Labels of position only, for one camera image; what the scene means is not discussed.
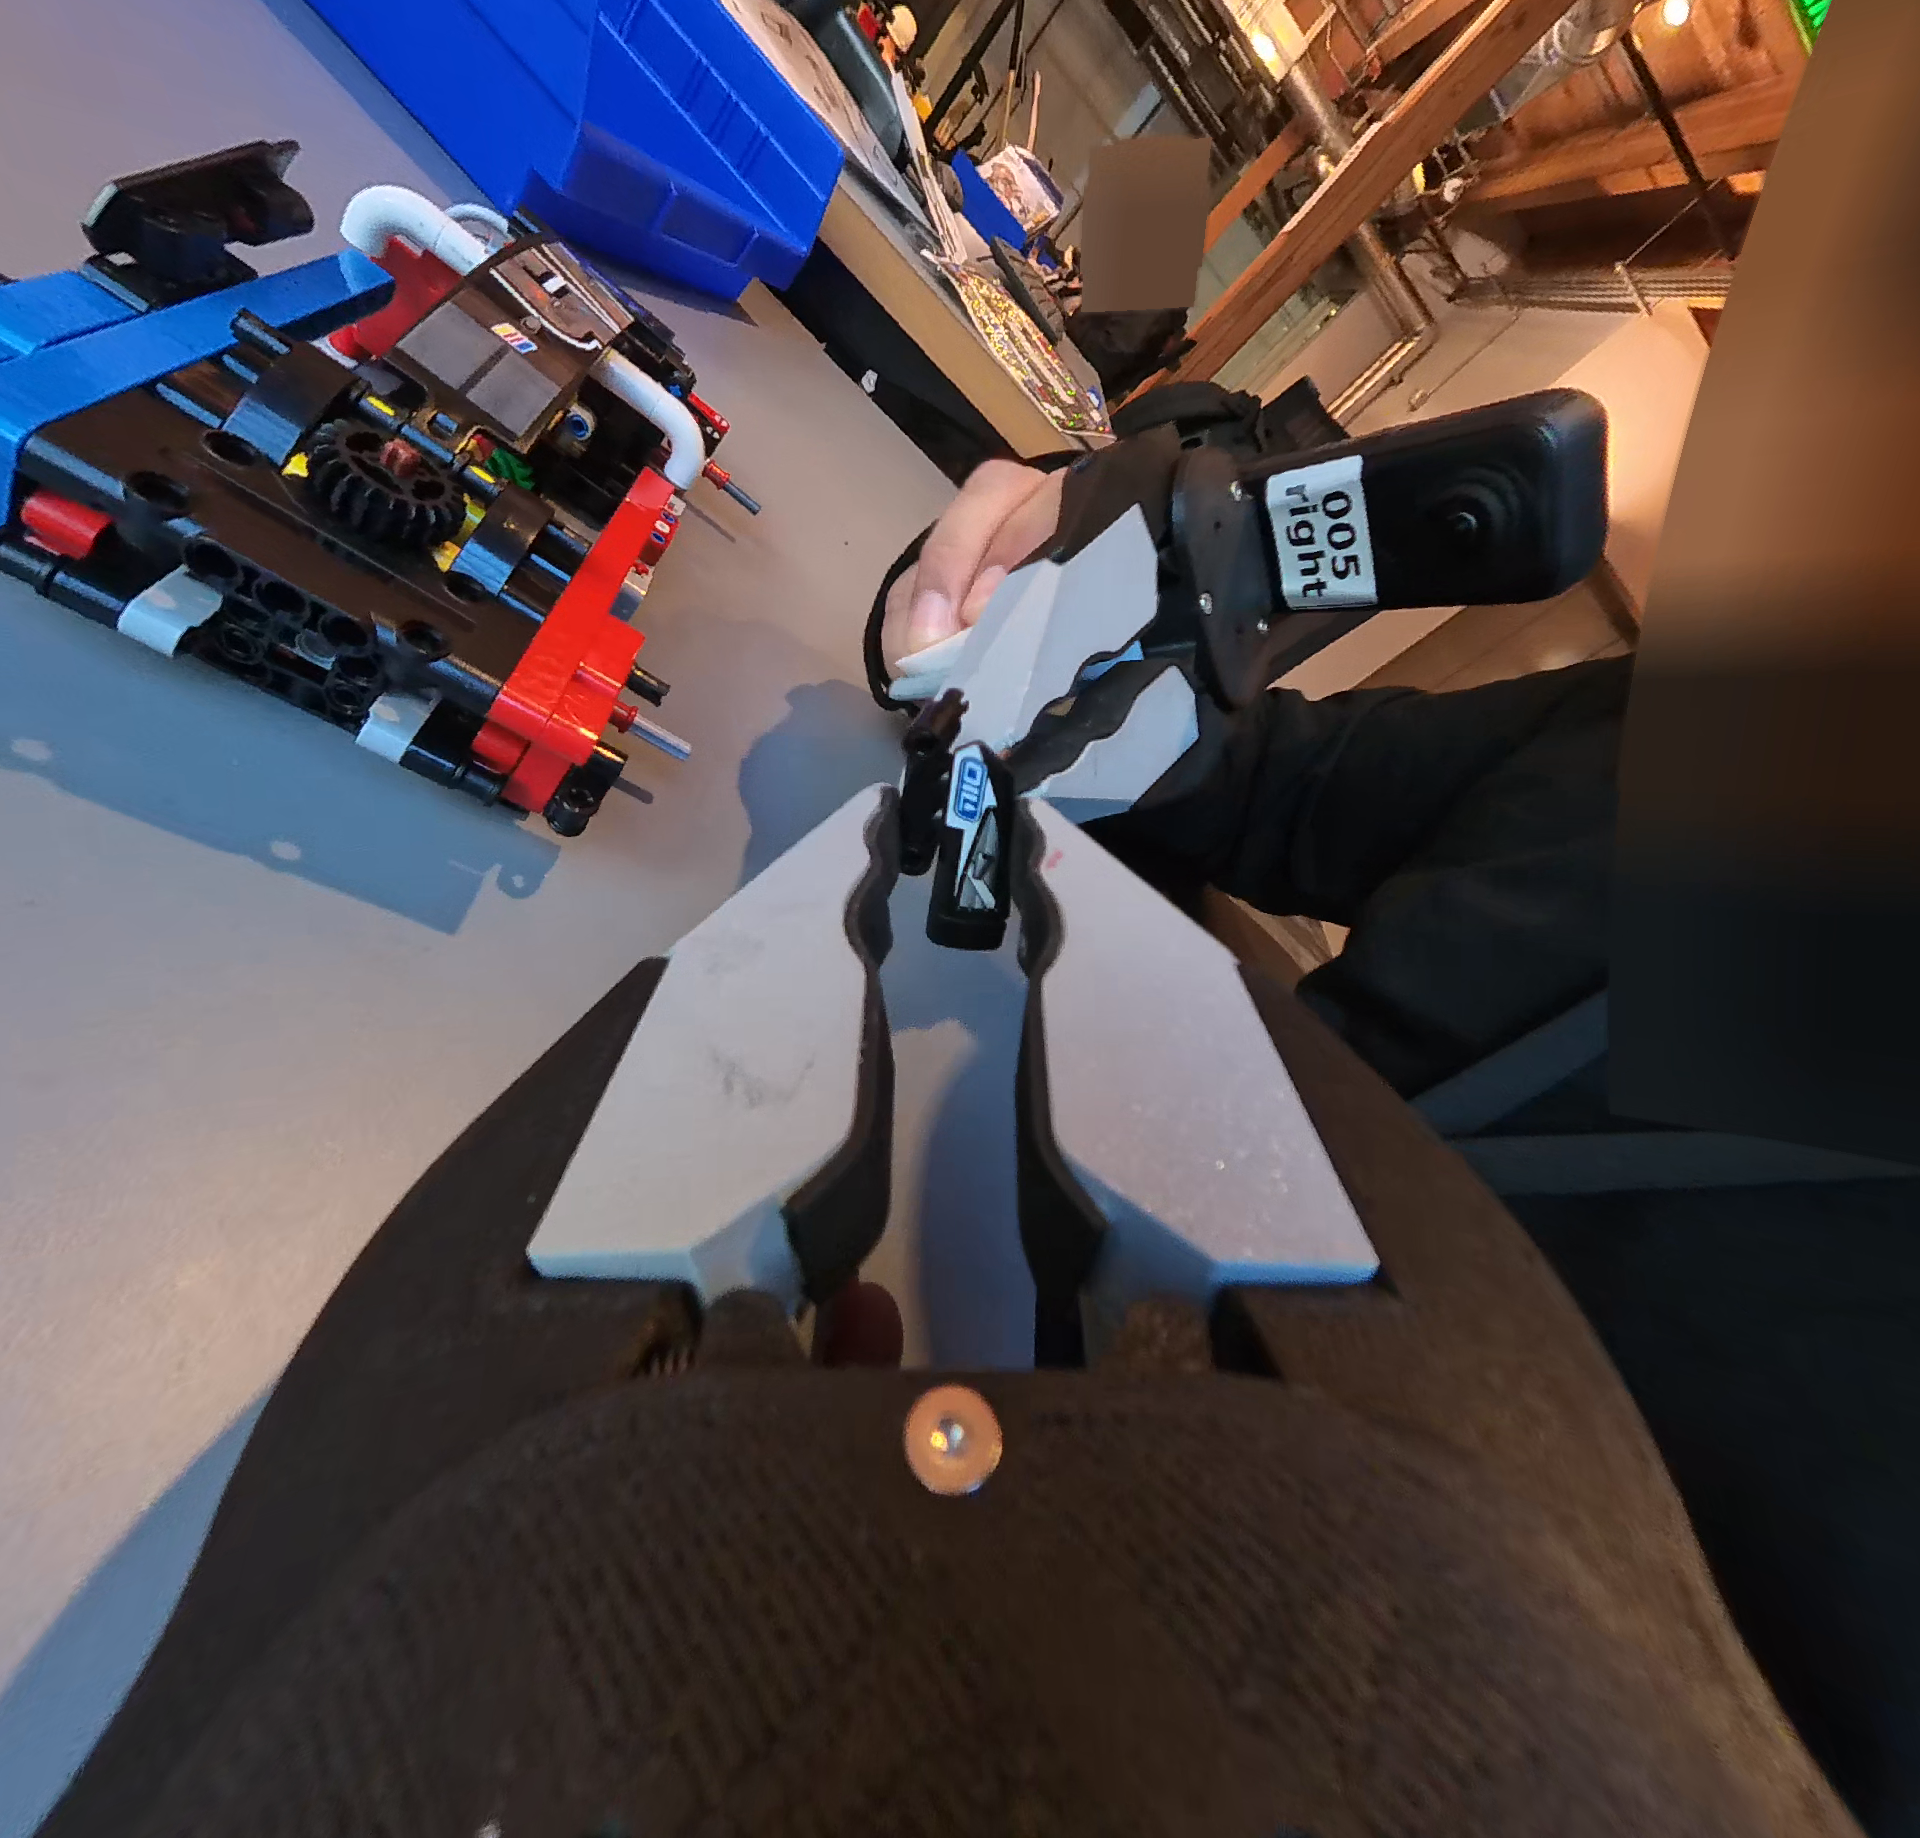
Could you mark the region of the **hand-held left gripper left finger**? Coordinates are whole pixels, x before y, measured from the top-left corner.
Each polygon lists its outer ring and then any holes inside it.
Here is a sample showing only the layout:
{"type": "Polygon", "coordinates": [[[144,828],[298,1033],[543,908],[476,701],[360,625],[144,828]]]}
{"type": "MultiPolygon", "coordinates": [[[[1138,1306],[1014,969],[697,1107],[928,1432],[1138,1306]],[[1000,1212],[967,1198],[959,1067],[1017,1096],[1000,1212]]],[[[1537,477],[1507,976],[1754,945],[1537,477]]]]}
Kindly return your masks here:
{"type": "Polygon", "coordinates": [[[527,1244],[538,1278],[795,1315],[856,1270],[890,1219],[894,878],[897,793],[861,789],[666,952],[527,1244]]]}

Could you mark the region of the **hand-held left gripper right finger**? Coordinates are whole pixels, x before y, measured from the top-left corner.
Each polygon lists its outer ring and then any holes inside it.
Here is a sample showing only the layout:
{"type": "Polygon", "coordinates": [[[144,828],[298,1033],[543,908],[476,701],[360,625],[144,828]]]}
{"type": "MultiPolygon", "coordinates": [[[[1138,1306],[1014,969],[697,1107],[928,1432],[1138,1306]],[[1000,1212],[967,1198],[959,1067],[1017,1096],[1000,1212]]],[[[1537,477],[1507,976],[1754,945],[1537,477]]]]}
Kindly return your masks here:
{"type": "Polygon", "coordinates": [[[1038,799],[1022,804],[1014,899],[1036,1366],[1092,1361],[1134,1306],[1209,1320],[1228,1291],[1379,1280],[1242,964],[1038,799]]]}

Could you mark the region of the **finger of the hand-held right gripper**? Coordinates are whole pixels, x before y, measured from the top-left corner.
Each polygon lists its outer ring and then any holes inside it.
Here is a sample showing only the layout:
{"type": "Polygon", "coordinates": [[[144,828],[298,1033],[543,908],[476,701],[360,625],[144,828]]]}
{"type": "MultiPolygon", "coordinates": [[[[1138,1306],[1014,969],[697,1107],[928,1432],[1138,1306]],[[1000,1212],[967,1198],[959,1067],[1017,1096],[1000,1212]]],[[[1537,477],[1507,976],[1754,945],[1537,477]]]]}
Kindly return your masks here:
{"type": "Polygon", "coordinates": [[[1138,641],[1157,610],[1159,549],[1140,504],[1073,556],[1000,579],[959,649],[959,749],[1082,755],[1111,738],[1127,716],[1102,712],[1080,678],[1138,641]]]}
{"type": "Polygon", "coordinates": [[[1133,810],[1201,738],[1174,660],[1117,660],[1053,699],[1021,741],[1021,795],[1073,823],[1133,810]]]}

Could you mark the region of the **black toy panel with sticker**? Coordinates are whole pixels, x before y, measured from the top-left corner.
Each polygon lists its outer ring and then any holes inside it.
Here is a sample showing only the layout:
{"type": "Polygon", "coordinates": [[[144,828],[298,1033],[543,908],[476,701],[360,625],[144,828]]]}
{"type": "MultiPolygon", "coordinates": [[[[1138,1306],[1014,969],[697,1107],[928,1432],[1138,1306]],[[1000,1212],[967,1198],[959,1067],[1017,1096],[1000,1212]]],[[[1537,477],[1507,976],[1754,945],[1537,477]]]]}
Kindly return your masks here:
{"type": "Polygon", "coordinates": [[[997,952],[1014,915],[1021,799],[1006,759],[959,741],[959,690],[928,699],[900,738],[900,874],[928,876],[927,938],[944,952],[997,952]]]}

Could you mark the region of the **toy brick car assembly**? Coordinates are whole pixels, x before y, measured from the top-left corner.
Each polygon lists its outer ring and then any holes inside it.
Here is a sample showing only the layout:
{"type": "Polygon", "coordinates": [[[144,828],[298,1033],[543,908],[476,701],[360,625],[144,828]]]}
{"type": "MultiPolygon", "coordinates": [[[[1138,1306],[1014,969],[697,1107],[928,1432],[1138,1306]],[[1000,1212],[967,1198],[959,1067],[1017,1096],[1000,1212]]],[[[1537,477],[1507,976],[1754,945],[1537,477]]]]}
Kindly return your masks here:
{"type": "Polygon", "coordinates": [[[354,194],[292,140],[121,174],[78,268],[4,279],[4,575],[476,804],[587,832],[653,712],[632,615],[730,424],[529,212],[354,194]]]}

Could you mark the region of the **person's right forearm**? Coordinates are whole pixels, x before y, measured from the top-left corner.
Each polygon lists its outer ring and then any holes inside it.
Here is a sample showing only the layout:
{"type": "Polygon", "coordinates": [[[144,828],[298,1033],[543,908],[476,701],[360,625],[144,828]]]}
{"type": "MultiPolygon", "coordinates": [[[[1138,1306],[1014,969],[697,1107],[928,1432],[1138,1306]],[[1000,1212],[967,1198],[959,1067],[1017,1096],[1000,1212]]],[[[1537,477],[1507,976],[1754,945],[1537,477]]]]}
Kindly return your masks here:
{"type": "Polygon", "coordinates": [[[1092,837],[1190,908],[1212,887],[1348,928],[1303,1005],[1420,1096],[1592,1000],[1614,933],[1635,658],[1477,690],[1279,690],[1184,799],[1092,837]]]}

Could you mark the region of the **grey desk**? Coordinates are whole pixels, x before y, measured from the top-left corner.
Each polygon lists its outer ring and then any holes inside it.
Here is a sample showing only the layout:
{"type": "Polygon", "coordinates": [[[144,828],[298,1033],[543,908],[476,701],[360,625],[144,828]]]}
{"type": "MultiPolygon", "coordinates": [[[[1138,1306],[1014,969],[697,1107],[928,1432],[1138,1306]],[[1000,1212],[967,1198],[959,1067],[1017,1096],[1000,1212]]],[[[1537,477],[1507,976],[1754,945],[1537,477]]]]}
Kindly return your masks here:
{"type": "MultiPolygon", "coordinates": [[[[366,184],[476,197],[298,0],[4,0],[4,271],[89,257],[119,174],[298,140],[337,246],[366,184]]],[[[733,424],[639,610],[678,764],[560,840],[4,579],[4,1836],[147,1661],[236,1453],[420,1171],[639,960],[894,769],[861,625],[952,482],[764,287],[626,273],[733,424]]],[[[908,1366],[1031,1366],[1014,941],[897,892],[908,1366]]]]}

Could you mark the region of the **person's right hand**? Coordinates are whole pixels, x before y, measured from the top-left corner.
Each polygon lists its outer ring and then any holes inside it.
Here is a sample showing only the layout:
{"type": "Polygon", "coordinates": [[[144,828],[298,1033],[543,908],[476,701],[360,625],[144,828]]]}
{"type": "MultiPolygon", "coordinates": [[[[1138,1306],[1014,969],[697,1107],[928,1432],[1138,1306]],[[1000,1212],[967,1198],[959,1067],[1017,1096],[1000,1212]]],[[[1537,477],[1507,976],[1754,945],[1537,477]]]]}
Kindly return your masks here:
{"type": "Polygon", "coordinates": [[[986,461],[878,596],[876,658],[891,682],[903,660],[972,630],[997,584],[1050,546],[1070,471],[986,461]]]}

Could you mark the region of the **blue storage bin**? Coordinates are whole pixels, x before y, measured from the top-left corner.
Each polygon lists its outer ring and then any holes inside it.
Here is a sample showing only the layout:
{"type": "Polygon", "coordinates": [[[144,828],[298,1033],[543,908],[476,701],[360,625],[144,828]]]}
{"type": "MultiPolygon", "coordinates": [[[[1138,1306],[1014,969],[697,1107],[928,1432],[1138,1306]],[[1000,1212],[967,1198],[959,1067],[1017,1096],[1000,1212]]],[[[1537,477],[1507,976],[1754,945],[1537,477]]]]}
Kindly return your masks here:
{"type": "Polygon", "coordinates": [[[714,300],[805,268],[842,146],[722,0],[305,0],[502,212],[714,300]]]}

